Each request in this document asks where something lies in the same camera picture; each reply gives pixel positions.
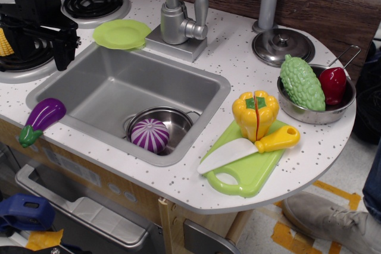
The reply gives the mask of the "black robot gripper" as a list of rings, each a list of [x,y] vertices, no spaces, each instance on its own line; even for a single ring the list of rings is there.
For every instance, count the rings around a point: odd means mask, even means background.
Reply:
[[[61,12],[61,0],[14,0],[13,4],[2,4],[1,26],[21,59],[35,50],[35,37],[51,41],[58,71],[67,69],[80,45],[78,25]]]

